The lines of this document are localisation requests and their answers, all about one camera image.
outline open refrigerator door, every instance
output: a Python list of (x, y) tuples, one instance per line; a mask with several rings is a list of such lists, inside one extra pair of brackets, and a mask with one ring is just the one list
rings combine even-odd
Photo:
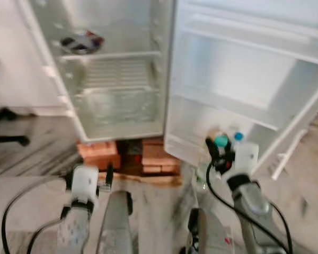
[(165, 150), (194, 166), (240, 133), (253, 173), (318, 111), (318, 0), (179, 0), (172, 49)]

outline wooden block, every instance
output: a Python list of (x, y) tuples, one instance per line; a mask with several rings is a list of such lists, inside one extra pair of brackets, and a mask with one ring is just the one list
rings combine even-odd
[(162, 137), (160, 138), (149, 138), (149, 139), (143, 139), (143, 145), (146, 144), (164, 144), (164, 139)]
[(179, 165), (180, 160), (164, 151), (161, 145), (143, 146), (143, 165)]
[(115, 169), (119, 169), (121, 166), (121, 158), (120, 155), (85, 157), (84, 163), (88, 166), (97, 166), (99, 170), (107, 170), (108, 164), (112, 163)]
[(162, 171), (162, 166), (144, 166), (143, 172), (148, 173), (160, 173)]
[[(153, 177), (142, 177), (135, 175), (126, 175), (122, 173), (114, 173), (115, 178), (123, 180), (132, 180), (140, 183), (148, 183), (157, 187), (177, 187), (182, 184), (180, 175), (175, 176), (153, 176)], [(99, 173), (99, 181), (102, 182), (106, 178), (106, 172)]]
[(77, 148), (83, 158), (118, 154), (117, 144), (114, 141), (94, 144), (78, 143)]
[(180, 165), (163, 165), (161, 172), (178, 174), (180, 172)]

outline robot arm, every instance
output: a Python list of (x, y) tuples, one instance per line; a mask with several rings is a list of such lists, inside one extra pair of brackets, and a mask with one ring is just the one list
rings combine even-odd
[(70, 206), (64, 207), (58, 229), (55, 254), (82, 254), (89, 238), (90, 219), (96, 204), (98, 169), (78, 166), (69, 184), (72, 191)]
[[(234, 207), (252, 220), (258, 222), (270, 231), (277, 239), (285, 244), (285, 237), (279, 231), (272, 218), (273, 206), (261, 193), (257, 183), (251, 182), (245, 173), (252, 167), (258, 157), (258, 146), (255, 144), (239, 145), (236, 151), (227, 146), (225, 153), (220, 155), (215, 144), (208, 139), (206, 141), (212, 157), (212, 163), (216, 170), (227, 179), (232, 191)], [(285, 250), (276, 242), (258, 229), (250, 221), (239, 216), (243, 239), (246, 249), (250, 254), (285, 254)]]

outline marble floor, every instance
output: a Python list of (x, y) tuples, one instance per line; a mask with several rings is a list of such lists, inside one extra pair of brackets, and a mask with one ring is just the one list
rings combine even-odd
[[(69, 119), (64, 117), (24, 117), (16, 122), (1, 122), (0, 135), (26, 134), (31, 144), (0, 144), (0, 225), (7, 202), (27, 184), (41, 176), (70, 169), (78, 162), (76, 135)], [(242, 234), (236, 216), (219, 204), (208, 192), (195, 192), (193, 169), (182, 166), (183, 184), (175, 188), (159, 188), (149, 184), (115, 180), (113, 190), (131, 192), (134, 212), (130, 217), (135, 253), (178, 253), (185, 244), (191, 208), (200, 206), (215, 214), (231, 234), (235, 252), (245, 253), (240, 246)], [(283, 172), (275, 182), (268, 172), (258, 176), (263, 192), (283, 211), (295, 242), (296, 254), (318, 253), (318, 215), (304, 202), (288, 175)], [(228, 187), (220, 180), (215, 190), (231, 200)], [(59, 217), (63, 204), (69, 201), (64, 183), (55, 181), (40, 186), (23, 197), (11, 210), (7, 221), (8, 240), (12, 253), (25, 253), (28, 238), (36, 228)], [(108, 194), (99, 198), (99, 208), (92, 216), (90, 240), (84, 253), (95, 253)], [(55, 246), (52, 228), (40, 236), (34, 253), (52, 253)], [(0, 233), (0, 253), (2, 251)]]

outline red brick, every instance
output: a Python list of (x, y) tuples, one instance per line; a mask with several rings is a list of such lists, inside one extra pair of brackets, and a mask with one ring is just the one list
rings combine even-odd
[(180, 172), (180, 165), (162, 166), (161, 172), (178, 174)]
[(112, 163), (114, 168), (120, 169), (121, 159), (120, 155), (85, 157), (84, 163), (89, 166), (97, 166), (99, 170), (107, 170), (108, 164)]
[(77, 144), (80, 155), (85, 157), (106, 156), (118, 154), (117, 145), (114, 141), (94, 144)]
[(160, 173), (161, 172), (161, 166), (144, 166), (143, 172), (144, 173)]
[(161, 145), (143, 146), (143, 165), (179, 165), (180, 160), (164, 151)]

